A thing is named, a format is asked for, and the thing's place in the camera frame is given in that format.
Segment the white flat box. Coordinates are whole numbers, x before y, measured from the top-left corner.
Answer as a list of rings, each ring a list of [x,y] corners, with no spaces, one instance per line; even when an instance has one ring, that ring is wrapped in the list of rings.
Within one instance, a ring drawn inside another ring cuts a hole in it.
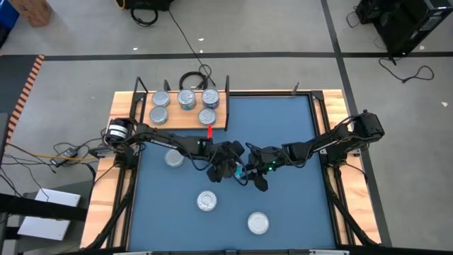
[[[74,193],[41,188],[35,199],[76,207],[81,200],[81,196]],[[69,224],[69,220],[54,220],[50,218],[26,216],[19,227],[18,233],[29,237],[62,241],[67,233]]]

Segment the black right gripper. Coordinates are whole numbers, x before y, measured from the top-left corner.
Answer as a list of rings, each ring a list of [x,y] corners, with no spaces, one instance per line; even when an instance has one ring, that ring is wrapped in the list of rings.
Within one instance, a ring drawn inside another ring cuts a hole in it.
[[[248,142],[246,146],[251,152],[248,155],[248,161],[243,162],[246,174],[241,178],[252,180],[259,191],[265,192],[268,190],[268,182],[264,175],[269,171],[276,171],[277,168],[288,165],[287,157],[282,148],[260,148]]]

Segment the black mat with orange stripes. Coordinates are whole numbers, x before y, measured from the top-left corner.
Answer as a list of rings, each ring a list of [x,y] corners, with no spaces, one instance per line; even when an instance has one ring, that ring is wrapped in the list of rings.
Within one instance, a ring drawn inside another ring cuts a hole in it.
[[[45,60],[44,55],[0,55],[0,113],[6,113],[4,133],[9,142],[16,129],[35,80]]]

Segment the blue table mat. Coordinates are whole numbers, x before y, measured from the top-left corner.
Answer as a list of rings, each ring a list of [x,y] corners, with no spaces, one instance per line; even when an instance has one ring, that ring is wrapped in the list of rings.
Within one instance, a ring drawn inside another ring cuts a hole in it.
[[[231,100],[227,130],[215,130],[215,142],[237,140],[279,147],[312,139],[316,131],[309,100],[238,97]],[[130,227],[130,251],[207,251],[226,249],[310,249],[335,245],[318,157],[305,167],[280,167],[266,176],[268,190],[259,191],[232,178],[211,182],[189,160],[173,168],[165,163],[165,147],[148,144],[141,155]],[[214,210],[197,206],[202,191],[217,196]],[[269,229],[257,235],[248,218],[262,212]]]

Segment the black computer tower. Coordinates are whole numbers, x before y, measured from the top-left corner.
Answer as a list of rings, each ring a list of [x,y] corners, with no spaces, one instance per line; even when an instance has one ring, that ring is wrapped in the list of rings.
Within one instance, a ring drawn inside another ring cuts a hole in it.
[[[392,57],[402,57],[453,13],[453,0],[360,0],[355,13],[374,25]]]

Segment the large green label tuna can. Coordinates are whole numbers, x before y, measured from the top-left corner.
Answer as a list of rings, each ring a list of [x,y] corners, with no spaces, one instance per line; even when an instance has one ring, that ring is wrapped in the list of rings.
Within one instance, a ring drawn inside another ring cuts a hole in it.
[[[269,229],[269,219],[262,212],[253,212],[248,218],[249,230],[257,235],[265,234]]]

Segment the wooden table with black frame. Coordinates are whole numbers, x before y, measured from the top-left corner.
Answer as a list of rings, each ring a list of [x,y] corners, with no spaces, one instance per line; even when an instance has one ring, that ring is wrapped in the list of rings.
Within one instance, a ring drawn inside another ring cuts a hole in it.
[[[321,132],[330,130],[348,114],[343,92],[340,89],[324,90],[231,90],[221,92],[221,103],[217,114],[220,122],[215,125],[221,129],[231,122],[231,100],[240,96],[295,98],[307,96],[314,100],[315,126]],[[117,91],[113,96],[109,119],[125,118],[130,111],[135,111],[135,117],[151,110],[151,94],[139,100],[137,106],[132,104],[131,91]],[[131,171],[122,170],[113,165],[114,158],[106,156],[98,164],[96,178],[98,183],[93,187],[93,193],[88,206],[84,230],[80,246],[82,248],[91,244],[96,236],[101,233],[117,204],[125,196],[127,185],[130,182]],[[364,230],[367,236],[375,242],[385,244],[389,242],[389,232],[385,222],[379,220],[378,214],[382,207],[378,204],[379,195],[370,188],[375,185],[369,152],[356,150],[349,153],[346,164],[337,170],[328,170],[328,176],[343,204],[349,213]]]

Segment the blue plastic bin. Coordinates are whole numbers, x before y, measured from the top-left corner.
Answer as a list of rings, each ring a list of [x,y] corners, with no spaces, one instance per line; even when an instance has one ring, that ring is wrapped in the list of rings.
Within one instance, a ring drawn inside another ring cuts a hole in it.
[[[19,13],[8,0],[0,0],[0,24],[11,30],[19,17]]]

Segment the wooden shelf with black frame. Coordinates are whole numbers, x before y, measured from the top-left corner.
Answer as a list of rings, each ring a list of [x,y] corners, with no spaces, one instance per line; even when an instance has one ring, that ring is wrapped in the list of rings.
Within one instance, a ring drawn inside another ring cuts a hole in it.
[[[218,90],[220,102],[219,106],[214,109],[216,119],[212,125],[213,129],[227,130],[229,122],[229,82],[230,78],[227,76],[224,90]],[[134,117],[140,123],[159,129],[195,130],[207,128],[207,125],[202,124],[198,118],[199,112],[204,108],[201,90],[195,90],[196,106],[192,110],[183,110],[177,99],[179,91],[171,91],[167,86],[165,90],[170,98],[170,103],[166,107],[168,118],[164,124],[156,124],[151,120],[151,110],[154,107],[151,98],[156,91],[146,91],[145,88],[140,78],[137,78],[132,94],[131,118]]]

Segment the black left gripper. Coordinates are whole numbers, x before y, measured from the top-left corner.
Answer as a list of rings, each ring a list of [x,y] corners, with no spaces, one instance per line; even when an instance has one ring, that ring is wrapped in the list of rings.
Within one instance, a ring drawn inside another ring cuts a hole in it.
[[[241,155],[245,149],[239,141],[211,144],[209,147],[207,176],[211,182],[220,183],[223,178],[236,179],[236,169],[241,169]]]

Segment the black beam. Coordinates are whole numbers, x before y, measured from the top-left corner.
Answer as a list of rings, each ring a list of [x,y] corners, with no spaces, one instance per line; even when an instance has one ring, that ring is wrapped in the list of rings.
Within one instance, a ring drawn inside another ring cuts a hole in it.
[[[0,213],[84,222],[88,210],[0,193]]]

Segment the green white label tuna can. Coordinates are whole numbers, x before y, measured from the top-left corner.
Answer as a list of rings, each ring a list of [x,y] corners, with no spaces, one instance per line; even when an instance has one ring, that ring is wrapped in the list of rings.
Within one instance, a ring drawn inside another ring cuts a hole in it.
[[[171,98],[167,91],[156,91],[151,97],[151,102],[155,107],[166,108],[170,104]]]
[[[149,118],[156,125],[163,125],[168,121],[168,111],[164,107],[154,107],[149,112]]]

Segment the yellowfin tuna can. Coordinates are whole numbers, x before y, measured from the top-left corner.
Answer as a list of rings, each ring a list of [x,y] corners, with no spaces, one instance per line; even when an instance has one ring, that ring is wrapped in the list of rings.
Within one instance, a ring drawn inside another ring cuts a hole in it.
[[[217,196],[212,191],[202,191],[197,197],[197,206],[200,210],[209,212],[217,205]]]
[[[170,149],[165,154],[164,160],[168,166],[176,168],[183,165],[184,156],[182,156],[179,151]]]

